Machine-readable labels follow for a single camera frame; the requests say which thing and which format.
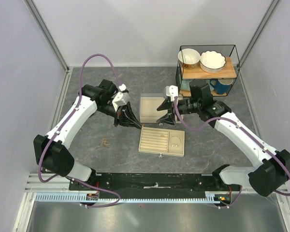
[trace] robotic arm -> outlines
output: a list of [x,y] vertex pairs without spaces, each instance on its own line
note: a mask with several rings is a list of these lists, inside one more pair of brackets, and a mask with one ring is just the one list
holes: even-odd
[[[54,134],[57,134],[50,147],[46,151],[42,166],[58,175],[69,176],[82,181],[94,178],[95,170],[78,163],[68,151],[76,133],[85,121],[96,111],[100,111],[114,118],[114,125],[135,127],[140,129],[141,124],[136,119],[129,102],[128,91],[119,92],[113,82],[102,80],[99,86],[85,85],[82,88],[82,98],[79,106],[76,98],[73,106],[63,119],[46,136],[37,135],[33,141],[36,162],[39,164],[42,152]],[[59,127],[69,118],[66,124]]]
[[[268,154],[269,152],[275,154],[276,158],[290,172],[290,153],[288,151],[279,152],[256,136],[243,125],[225,103],[213,99],[209,85],[204,80],[193,80],[190,83],[190,91],[190,98],[178,100],[176,105],[178,113],[181,115],[197,113],[203,121],[212,118],[213,120],[209,122],[210,126],[226,135],[253,165],[253,167],[221,166],[213,172],[220,182],[226,185],[252,186],[261,196],[268,196],[289,180],[282,167]],[[168,113],[157,122],[175,125],[174,102],[178,97],[178,88],[176,86],[166,87],[164,94],[165,101],[157,110],[168,110]]]

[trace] gray table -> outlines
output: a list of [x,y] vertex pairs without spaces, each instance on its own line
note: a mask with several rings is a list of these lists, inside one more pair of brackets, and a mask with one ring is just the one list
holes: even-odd
[[[78,93],[79,68],[74,68],[63,105],[61,117],[71,107]],[[139,118],[141,93],[162,93],[165,86],[175,84],[176,67],[121,67],[116,68],[120,80],[126,84],[131,96],[132,109]],[[116,83],[110,68],[85,68],[83,84],[97,86],[102,79]],[[252,119],[241,81],[238,79],[223,100],[238,118],[252,131]],[[135,128],[113,126],[114,119],[100,112],[87,120],[73,140],[70,152],[82,164],[97,172],[147,173],[210,173],[223,164],[251,166],[246,156],[223,134],[207,126],[202,132],[192,132],[183,125],[146,124],[147,127],[184,130],[185,156],[169,157],[139,153],[141,131]],[[191,127],[202,121],[197,114],[186,115]],[[107,138],[109,145],[102,142]]]

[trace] wall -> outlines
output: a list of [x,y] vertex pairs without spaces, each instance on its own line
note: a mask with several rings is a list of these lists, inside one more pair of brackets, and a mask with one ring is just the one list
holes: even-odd
[[0,0],[0,232],[12,231],[33,138],[49,129],[64,71],[22,0]]
[[[180,45],[236,44],[242,55],[271,0],[34,0],[70,66],[175,65]],[[88,63],[107,66],[102,58]]]
[[262,137],[290,152],[290,0],[278,5],[241,73]]

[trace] white bowl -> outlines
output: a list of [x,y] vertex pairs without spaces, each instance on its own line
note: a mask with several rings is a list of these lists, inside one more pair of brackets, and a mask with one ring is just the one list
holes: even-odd
[[194,68],[200,61],[200,53],[191,48],[179,51],[177,57],[179,63],[187,69]]
[[200,67],[207,73],[217,73],[226,63],[226,58],[221,53],[206,51],[201,55]]

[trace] wooden shelf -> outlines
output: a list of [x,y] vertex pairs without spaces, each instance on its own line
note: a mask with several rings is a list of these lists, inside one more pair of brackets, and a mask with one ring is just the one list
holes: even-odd
[[[226,96],[227,95],[227,93],[224,93],[224,94],[217,94],[214,90],[213,91],[211,91],[211,93],[212,93],[212,95],[214,96],[214,97],[224,97],[224,96]],[[183,97],[191,97],[191,92],[190,92],[190,90],[180,90],[179,91],[179,94],[181,94],[181,95],[183,95]]]
[[208,73],[203,71],[200,67],[200,63],[197,64],[193,69],[182,68],[183,80],[189,79],[231,79],[236,78],[235,69],[231,57],[226,57],[226,65],[217,73]]

